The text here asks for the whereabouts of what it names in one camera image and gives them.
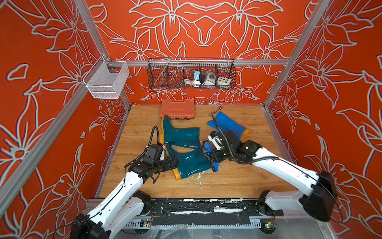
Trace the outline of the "red plastic tool case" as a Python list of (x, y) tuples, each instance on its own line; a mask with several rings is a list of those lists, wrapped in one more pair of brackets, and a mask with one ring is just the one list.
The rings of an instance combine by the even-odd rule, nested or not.
[(190, 120), (195, 118), (195, 101), (193, 99), (162, 101), (160, 118), (168, 116), (170, 119)]

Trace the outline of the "white socket box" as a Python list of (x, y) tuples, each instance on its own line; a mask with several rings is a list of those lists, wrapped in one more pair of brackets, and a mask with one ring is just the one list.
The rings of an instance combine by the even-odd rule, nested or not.
[(225, 77), (219, 77), (217, 84), (220, 88), (228, 88), (229, 89), (231, 87), (231, 79), (225, 78)]

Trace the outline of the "blue rubber boot orange sole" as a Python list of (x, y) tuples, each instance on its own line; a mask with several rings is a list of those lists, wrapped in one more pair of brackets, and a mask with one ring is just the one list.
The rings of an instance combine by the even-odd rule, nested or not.
[(250, 132), (246, 127), (238, 124), (223, 112), (219, 112), (215, 117), (215, 120), (222, 131), (230, 130), (240, 140), (243, 140)]

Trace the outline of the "white power adapter box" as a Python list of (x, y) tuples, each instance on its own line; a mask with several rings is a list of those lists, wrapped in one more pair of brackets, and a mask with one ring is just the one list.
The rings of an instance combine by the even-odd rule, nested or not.
[(214, 86), (216, 81), (216, 75), (213, 72), (208, 71), (206, 73), (203, 86)]

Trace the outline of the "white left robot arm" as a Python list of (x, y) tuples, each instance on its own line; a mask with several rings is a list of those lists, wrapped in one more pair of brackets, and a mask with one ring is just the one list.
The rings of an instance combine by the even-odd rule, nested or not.
[(151, 196), (140, 191), (154, 174), (178, 167), (179, 161), (169, 156), (130, 164), (118, 186), (87, 215), (79, 214), (71, 225), (71, 239), (113, 239), (134, 217), (147, 214)]

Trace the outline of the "clear plastic wall bin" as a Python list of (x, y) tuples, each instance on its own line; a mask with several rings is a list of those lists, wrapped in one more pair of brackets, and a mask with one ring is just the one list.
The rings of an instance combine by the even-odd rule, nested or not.
[(118, 99), (129, 76), (126, 63), (119, 67), (119, 72), (111, 72), (107, 64), (98, 62), (83, 80), (94, 99)]

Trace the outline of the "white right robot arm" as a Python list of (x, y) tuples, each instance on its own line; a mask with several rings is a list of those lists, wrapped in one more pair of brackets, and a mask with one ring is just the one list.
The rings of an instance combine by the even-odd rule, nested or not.
[(260, 207), (266, 211), (305, 211), (322, 222), (330, 221), (337, 202), (334, 177), (327, 171), (316, 171), (297, 166), (271, 153), (260, 144), (248, 140), (242, 142), (232, 131), (213, 131), (208, 136), (207, 146), (211, 167), (224, 160), (233, 160), (241, 165), (253, 165), (281, 178), (295, 190), (275, 192), (265, 190), (259, 198)]

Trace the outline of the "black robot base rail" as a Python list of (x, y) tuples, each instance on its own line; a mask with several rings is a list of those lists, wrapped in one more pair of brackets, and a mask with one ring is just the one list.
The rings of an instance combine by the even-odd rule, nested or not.
[(146, 216), (133, 218), (124, 228), (259, 229), (267, 220), (284, 215), (257, 199), (242, 198), (154, 198), (151, 208)]

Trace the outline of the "blue microfiber cloth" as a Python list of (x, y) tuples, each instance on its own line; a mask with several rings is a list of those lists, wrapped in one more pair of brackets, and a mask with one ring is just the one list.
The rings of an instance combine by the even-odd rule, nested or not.
[(209, 164), (213, 172), (218, 172), (219, 163), (217, 162), (216, 155), (214, 153), (214, 148), (208, 140), (203, 143), (204, 155), (208, 159)]

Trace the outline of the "teal rubber boot orange sole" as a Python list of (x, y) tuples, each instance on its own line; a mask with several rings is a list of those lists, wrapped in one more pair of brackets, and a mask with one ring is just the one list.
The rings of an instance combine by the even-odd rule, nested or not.
[(211, 169), (209, 161), (204, 155), (203, 146), (194, 149), (166, 145), (166, 149), (171, 158), (179, 161), (178, 167), (173, 169), (177, 181)]

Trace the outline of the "blue white small box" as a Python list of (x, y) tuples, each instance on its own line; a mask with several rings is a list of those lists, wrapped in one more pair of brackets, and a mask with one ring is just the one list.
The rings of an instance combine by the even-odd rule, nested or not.
[(199, 81), (200, 78), (200, 71), (195, 71), (194, 72), (194, 81)]

